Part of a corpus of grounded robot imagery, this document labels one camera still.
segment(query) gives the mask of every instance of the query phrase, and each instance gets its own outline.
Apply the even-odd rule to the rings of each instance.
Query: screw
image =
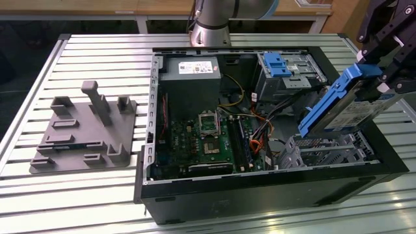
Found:
[[[404,14],[411,14],[411,12],[412,12],[412,8],[411,7],[408,7],[408,8],[405,8],[405,10],[404,10]]]

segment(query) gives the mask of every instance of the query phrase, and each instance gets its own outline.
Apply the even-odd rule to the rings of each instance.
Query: motherboard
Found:
[[[204,112],[195,119],[172,121],[169,128],[169,136],[159,141],[156,180],[263,171],[263,159],[248,144],[249,118]]]

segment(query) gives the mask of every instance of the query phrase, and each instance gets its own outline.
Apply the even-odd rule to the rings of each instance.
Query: blue drive bracket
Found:
[[[264,63],[271,71],[272,77],[291,77],[292,72],[287,68],[285,60],[281,58],[279,53],[265,53]]]
[[[304,117],[299,125],[301,137],[305,137],[313,124],[319,121],[327,113],[328,108],[343,99],[348,93],[348,85],[359,78],[371,79],[381,75],[381,70],[373,64],[353,64],[348,67],[337,80],[333,82],[329,91],[323,99],[313,106],[311,112]]]

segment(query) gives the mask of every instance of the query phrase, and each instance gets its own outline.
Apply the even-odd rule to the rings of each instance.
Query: chip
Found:
[[[220,153],[220,141],[217,138],[205,138],[203,140],[204,154],[219,154]]]

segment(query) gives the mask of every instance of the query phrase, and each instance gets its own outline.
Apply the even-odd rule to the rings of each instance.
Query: ram slot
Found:
[[[239,119],[232,116],[227,121],[229,142],[233,150],[233,161],[237,171],[245,172],[249,168],[244,149],[244,135],[241,135]]]
[[[240,135],[243,138],[241,142],[243,142],[245,160],[247,160],[249,168],[252,168],[253,167],[253,165],[252,165],[253,159],[252,159],[252,154],[249,152],[249,142],[248,142],[248,139],[245,138],[245,131],[244,131],[244,125],[243,125],[241,118],[239,117],[237,119],[239,119],[239,126],[240,126]]]

